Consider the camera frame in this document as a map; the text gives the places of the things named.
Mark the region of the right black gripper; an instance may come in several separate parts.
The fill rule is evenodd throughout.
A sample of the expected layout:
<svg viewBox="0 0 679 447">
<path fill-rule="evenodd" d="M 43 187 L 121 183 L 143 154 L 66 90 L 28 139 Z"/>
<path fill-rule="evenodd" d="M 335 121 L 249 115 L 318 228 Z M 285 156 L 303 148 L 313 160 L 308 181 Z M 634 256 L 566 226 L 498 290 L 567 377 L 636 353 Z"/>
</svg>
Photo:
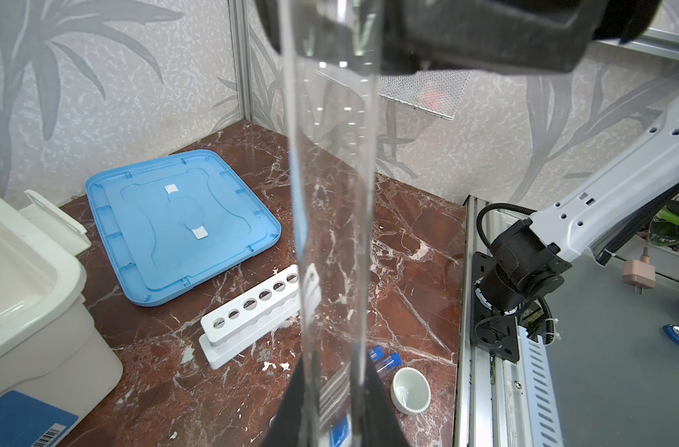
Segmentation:
<svg viewBox="0 0 679 447">
<path fill-rule="evenodd" d="M 358 75 L 566 74 L 594 41 L 625 44 L 658 1 L 259 1 L 274 50 Z"/>
</svg>

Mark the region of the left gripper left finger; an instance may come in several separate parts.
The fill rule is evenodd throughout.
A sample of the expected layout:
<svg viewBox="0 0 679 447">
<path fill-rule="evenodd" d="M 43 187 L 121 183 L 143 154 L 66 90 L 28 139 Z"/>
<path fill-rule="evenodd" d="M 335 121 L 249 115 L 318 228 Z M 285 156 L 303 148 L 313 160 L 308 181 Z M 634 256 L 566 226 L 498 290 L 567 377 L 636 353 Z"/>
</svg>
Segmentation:
<svg viewBox="0 0 679 447">
<path fill-rule="evenodd" d="M 315 446 L 317 359 L 300 359 L 262 446 Z"/>
</svg>

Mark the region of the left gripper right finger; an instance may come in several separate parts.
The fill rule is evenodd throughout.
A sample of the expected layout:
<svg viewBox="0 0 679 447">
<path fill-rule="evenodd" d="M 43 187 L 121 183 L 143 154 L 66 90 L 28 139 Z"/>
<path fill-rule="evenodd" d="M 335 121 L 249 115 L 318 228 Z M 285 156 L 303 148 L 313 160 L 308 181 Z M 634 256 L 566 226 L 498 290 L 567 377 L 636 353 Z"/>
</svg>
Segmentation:
<svg viewBox="0 0 679 447">
<path fill-rule="evenodd" d="M 373 368 L 367 368 L 364 385 L 365 410 L 361 418 L 362 445 L 369 447 L 409 447 L 386 396 L 382 380 Z"/>
</svg>

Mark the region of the blue-capped test tube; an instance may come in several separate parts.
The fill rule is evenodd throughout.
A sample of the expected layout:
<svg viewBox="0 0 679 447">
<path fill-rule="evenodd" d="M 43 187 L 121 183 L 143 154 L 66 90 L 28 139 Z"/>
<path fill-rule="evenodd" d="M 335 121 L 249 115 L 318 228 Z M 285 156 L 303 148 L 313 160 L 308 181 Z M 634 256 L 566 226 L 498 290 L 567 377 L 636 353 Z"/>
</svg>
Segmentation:
<svg viewBox="0 0 679 447">
<path fill-rule="evenodd" d="M 399 354 L 393 353 L 388 357 L 375 363 L 375 368 L 379 376 L 384 376 L 402 366 L 402 359 Z"/>
<path fill-rule="evenodd" d="M 369 359 L 372 363 L 381 361 L 384 358 L 384 351 L 381 346 L 373 346 L 373 348 L 369 348 L 367 354 L 369 354 Z"/>
</svg>

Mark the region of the cork-stoppered glass test tube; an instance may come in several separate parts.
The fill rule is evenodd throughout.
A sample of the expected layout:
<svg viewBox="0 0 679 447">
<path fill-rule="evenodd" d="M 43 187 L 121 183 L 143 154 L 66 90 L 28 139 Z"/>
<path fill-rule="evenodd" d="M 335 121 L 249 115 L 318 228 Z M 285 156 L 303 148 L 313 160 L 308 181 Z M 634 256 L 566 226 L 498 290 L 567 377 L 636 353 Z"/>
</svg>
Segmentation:
<svg viewBox="0 0 679 447">
<path fill-rule="evenodd" d="M 283 58 L 296 255 L 315 266 L 321 301 L 300 291 L 302 359 L 317 359 L 315 446 L 349 415 L 362 445 L 378 74 Z"/>
</svg>

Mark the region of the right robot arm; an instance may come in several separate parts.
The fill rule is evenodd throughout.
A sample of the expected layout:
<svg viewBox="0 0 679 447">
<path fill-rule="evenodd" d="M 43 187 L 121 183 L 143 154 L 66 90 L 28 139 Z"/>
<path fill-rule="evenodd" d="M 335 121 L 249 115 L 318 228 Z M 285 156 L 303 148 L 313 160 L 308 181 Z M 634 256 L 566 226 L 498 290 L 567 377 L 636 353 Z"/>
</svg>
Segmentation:
<svg viewBox="0 0 679 447">
<path fill-rule="evenodd" d="M 406 76 L 478 69 L 568 73 L 596 40 L 630 42 L 656 1 L 259 1 L 263 31 L 287 61 Z M 488 244 L 480 290 L 496 310 L 553 292 L 585 249 L 679 190 L 679 97 L 611 164 Z"/>
</svg>

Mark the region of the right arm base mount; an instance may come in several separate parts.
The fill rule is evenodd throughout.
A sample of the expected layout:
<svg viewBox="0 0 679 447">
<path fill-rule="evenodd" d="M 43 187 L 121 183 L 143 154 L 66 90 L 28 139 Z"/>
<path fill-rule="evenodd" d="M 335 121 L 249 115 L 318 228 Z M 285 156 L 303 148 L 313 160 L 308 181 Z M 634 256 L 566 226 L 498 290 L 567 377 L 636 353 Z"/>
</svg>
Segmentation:
<svg viewBox="0 0 679 447">
<path fill-rule="evenodd" d="M 519 342 L 539 341 L 545 345 L 559 339 L 555 332 L 557 320 L 543 297 L 521 298 L 518 306 L 510 311 L 501 311 L 488 303 L 490 290 L 486 279 L 495 272 L 494 260 L 478 251 L 472 257 L 472 292 L 470 339 L 473 346 L 490 353 L 496 358 L 518 364 Z"/>
</svg>

